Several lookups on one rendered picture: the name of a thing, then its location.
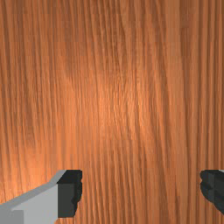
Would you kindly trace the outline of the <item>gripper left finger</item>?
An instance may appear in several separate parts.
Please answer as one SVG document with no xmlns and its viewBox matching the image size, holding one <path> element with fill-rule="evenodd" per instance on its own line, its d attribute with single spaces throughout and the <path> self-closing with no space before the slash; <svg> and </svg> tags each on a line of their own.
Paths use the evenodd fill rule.
<svg viewBox="0 0 224 224">
<path fill-rule="evenodd" d="M 82 171 L 58 171 L 49 182 L 0 205 L 0 224 L 54 224 L 73 218 L 82 195 Z"/>
</svg>

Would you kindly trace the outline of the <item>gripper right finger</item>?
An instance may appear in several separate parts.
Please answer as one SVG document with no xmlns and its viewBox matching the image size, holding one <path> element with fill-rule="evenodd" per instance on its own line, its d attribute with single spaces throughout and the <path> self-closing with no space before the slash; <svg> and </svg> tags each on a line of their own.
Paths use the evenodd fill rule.
<svg viewBox="0 0 224 224">
<path fill-rule="evenodd" d="M 200 178 L 203 196 L 224 215 L 224 170 L 204 170 Z"/>
</svg>

